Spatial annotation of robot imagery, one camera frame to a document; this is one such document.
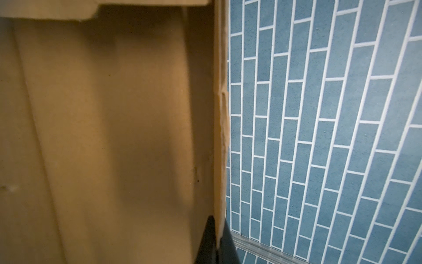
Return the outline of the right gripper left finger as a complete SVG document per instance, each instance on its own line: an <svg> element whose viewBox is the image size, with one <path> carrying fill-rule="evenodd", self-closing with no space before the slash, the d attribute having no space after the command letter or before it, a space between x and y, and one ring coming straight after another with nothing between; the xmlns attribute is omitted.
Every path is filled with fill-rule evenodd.
<svg viewBox="0 0 422 264"><path fill-rule="evenodd" d="M216 264L217 249L215 237L215 220L209 216L202 235L201 243L194 264Z"/></svg>

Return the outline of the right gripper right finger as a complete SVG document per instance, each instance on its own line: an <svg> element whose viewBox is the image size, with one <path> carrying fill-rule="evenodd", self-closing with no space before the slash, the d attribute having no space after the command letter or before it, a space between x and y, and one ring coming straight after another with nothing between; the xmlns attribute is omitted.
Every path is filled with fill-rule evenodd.
<svg viewBox="0 0 422 264"><path fill-rule="evenodd" d="M224 223L223 236L218 249L218 264L240 264L233 236L227 221Z"/></svg>

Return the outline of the cardboard stack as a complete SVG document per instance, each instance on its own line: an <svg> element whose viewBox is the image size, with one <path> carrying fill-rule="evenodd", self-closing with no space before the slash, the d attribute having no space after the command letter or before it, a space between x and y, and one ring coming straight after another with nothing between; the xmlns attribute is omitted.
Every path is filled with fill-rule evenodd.
<svg viewBox="0 0 422 264"><path fill-rule="evenodd" d="M226 1L1 2L1 263L194 264L226 220Z"/></svg>

